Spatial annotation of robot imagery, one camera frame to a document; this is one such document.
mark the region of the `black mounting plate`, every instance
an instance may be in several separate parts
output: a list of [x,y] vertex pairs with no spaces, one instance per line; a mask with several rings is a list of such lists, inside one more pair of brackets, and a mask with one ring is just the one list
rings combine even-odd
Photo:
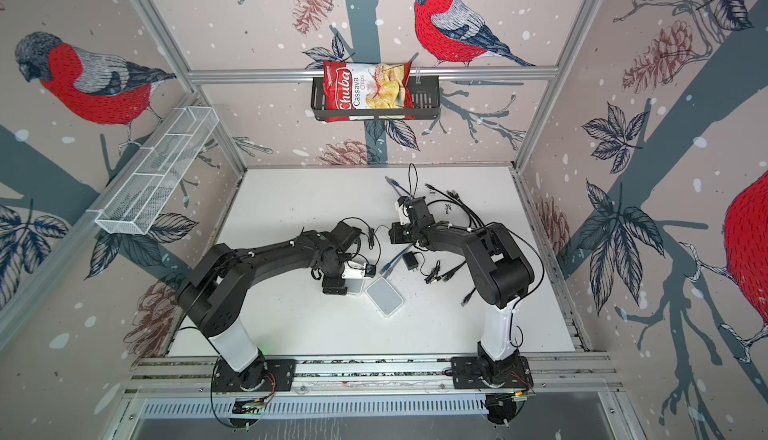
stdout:
[[[277,392],[289,392],[290,386],[293,383],[293,375],[296,373],[296,360],[293,358],[267,358],[264,362],[264,368],[267,372],[275,376],[277,385],[275,390]],[[238,373],[230,368],[230,365],[226,363],[223,358],[219,358],[216,361],[216,374],[218,377],[214,377],[214,380],[210,384],[210,389],[213,393],[243,393],[244,390],[240,388],[240,377]],[[264,378],[264,381],[256,387],[253,392],[271,392],[272,383],[268,378]]]
[[[469,390],[474,388],[491,388],[482,380],[482,373],[478,364],[477,356],[455,356],[451,358],[451,370],[453,378],[453,387],[457,390]],[[531,377],[531,368],[528,367],[528,359],[518,355],[512,370],[529,385],[533,385]],[[518,390],[528,390],[528,387],[510,374],[504,379],[504,383],[493,388],[517,388]]]

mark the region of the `bird beak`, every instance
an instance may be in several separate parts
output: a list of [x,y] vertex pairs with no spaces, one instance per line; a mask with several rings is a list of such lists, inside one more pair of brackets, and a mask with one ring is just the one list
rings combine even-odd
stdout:
[[32,75],[29,72],[29,65],[26,63],[23,63],[18,66],[18,71],[22,72],[22,76],[24,76],[24,79],[27,80],[27,83],[32,79]]

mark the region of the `red bird breast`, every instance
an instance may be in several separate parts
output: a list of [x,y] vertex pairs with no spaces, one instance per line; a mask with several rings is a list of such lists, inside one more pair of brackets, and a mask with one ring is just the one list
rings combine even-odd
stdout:
[[72,113],[90,122],[125,125],[149,106],[151,85],[142,85],[115,96],[89,95],[75,89],[74,82],[82,75],[83,67],[78,54],[68,44],[51,50],[48,64],[53,80],[40,83],[62,100]]
[[768,172],[728,207],[724,236],[728,271],[768,322]]
[[432,24],[432,15],[447,12],[453,0],[427,0],[424,6],[415,3],[416,38],[424,48],[440,61],[470,62],[486,52],[478,47],[454,41],[439,32]]

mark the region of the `white tabletop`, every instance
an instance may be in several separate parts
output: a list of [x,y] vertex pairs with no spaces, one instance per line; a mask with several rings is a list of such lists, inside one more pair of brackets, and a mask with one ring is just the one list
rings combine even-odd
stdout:
[[[249,248],[284,242],[302,228],[331,231],[347,216],[359,216],[372,227],[389,226],[398,220],[397,195],[384,176],[408,188],[405,168],[359,169],[252,169],[240,187],[232,210],[221,230],[220,243],[230,248]],[[428,201],[425,183],[442,191],[456,190],[484,222],[504,223],[535,245],[512,177],[505,167],[419,167],[417,195]],[[430,207],[436,219],[455,225],[468,223],[466,214],[446,204]],[[356,220],[350,225],[365,226]],[[380,228],[382,242],[379,268],[404,245],[390,245],[388,231]],[[535,254],[520,243],[536,280],[542,274]],[[361,253],[376,261],[378,246]],[[419,264],[421,255],[416,256]],[[441,272],[462,262],[447,252],[424,253],[428,272],[439,259]],[[477,351],[488,305],[477,293],[461,307],[473,287],[464,266],[447,282],[427,285],[418,271],[399,262],[389,276],[405,304],[384,318],[367,295],[323,295],[320,281],[308,269],[294,270],[262,281],[248,291],[240,312],[246,329],[267,355],[374,355],[418,353],[469,353]],[[523,352],[572,352],[574,350],[558,302],[548,278],[541,288],[521,303],[518,324],[524,332]],[[184,325],[191,325],[189,319]],[[192,329],[178,332],[170,356],[215,356],[202,335]]]

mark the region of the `bird illustration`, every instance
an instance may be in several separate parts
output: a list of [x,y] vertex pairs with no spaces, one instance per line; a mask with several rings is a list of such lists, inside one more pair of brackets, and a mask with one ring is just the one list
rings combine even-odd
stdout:
[[152,92],[161,82],[176,78],[120,56],[82,50],[41,31],[19,41],[15,53],[24,79],[39,79],[75,115],[92,123],[125,125],[128,141],[118,146],[119,151],[139,145],[130,137],[130,123],[145,109],[154,113],[149,104]]
[[768,172],[734,198],[725,215],[723,234],[725,268],[701,262],[693,245],[681,244],[691,250],[696,260],[696,274],[690,277],[692,281],[699,279],[702,268],[725,276],[739,287],[763,319],[763,328],[746,340],[730,325],[720,325],[744,346],[744,357],[737,359],[751,363],[750,348],[758,340],[768,337]]
[[444,61],[469,62],[484,56],[501,56],[521,66],[533,66],[513,55],[509,46],[491,32],[485,20],[462,0],[414,0],[416,37],[424,48]]

